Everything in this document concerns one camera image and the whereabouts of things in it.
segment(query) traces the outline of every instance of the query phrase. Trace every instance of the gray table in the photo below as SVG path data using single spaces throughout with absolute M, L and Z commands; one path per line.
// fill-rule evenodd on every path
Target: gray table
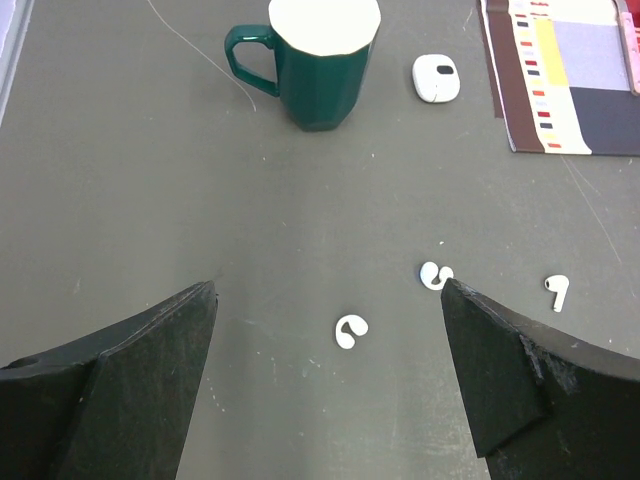
M 0 130 L 0 363 L 215 278 L 179 478 L 437 480 L 487 473 L 422 262 L 638 356 L 640 161 L 512 154 L 475 1 L 381 3 L 356 110 L 306 134 L 251 90 L 254 113 L 145 0 L 38 2 Z M 267 21 L 266 1 L 156 7 L 225 68 L 227 30 Z M 413 91 L 428 52 L 457 62 L 451 104 Z M 345 313 L 370 325 L 351 351 Z

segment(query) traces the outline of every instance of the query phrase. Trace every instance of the wireless earphone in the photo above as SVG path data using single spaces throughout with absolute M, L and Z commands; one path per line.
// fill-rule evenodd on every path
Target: wireless earphone
M 544 281 L 544 286 L 547 290 L 556 294 L 556 300 L 553 302 L 553 311 L 560 312 L 569 289 L 569 279 L 564 275 L 553 275 Z
M 436 277 L 440 279 L 440 283 L 433 283 Z M 425 263 L 420 269 L 420 280 L 429 290 L 442 290 L 449 278 L 453 278 L 453 270 L 449 267 L 438 268 L 433 262 Z
M 358 315 L 346 315 L 336 323 L 336 342 L 338 346 L 345 350 L 350 350 L 356 344 L 355 338 L 347 332 L 342 331 L 342 327 L 347 324 L 351 331 L 358 337 L 363 336 L 369 331 L 369 325 L 364 318 Z

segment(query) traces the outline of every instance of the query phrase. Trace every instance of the white earbud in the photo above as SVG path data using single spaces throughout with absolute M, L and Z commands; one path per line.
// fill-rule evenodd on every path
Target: white earbud
M 556 300 L 553 302 L 553 311 L 560 312 L 569 289 L 569 279 L 564 275 L 553 275 L 544 281 L 544 286 L 547 290 L 556 294 Z
M 436 277 L 440 279 L 440 283 L 433 283 Z M 425 263 L 420 269 L 420 280 L 429 290 L 442 290 L 449 278 L 453 278 L 453 270 L 449 267 L 438 268 L 433 262 Z
M 336 342 L 341 348 L 350 350 L 356 344 L 356 340 L 351 334 L 342 331 L 345 324 L 349 325 L 351 331 L 358 337 L 369 331 L 369 325 L 364 318 L 358 315 L 347 315 L 338 320 L 338 323 L 336 323 Z

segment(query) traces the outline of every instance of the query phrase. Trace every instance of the green mug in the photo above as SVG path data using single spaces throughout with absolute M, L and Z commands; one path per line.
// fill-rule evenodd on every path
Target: green mug
M 333 130 L 360 94 L 380 26 L 376 0 L 272 0 L 271 25 L 238 25 L 224 42 L 233 74 L 280 97 L 305 131 Z M 241 65 L 234 47 L 257 42 L 273 50 L 276 81 Z

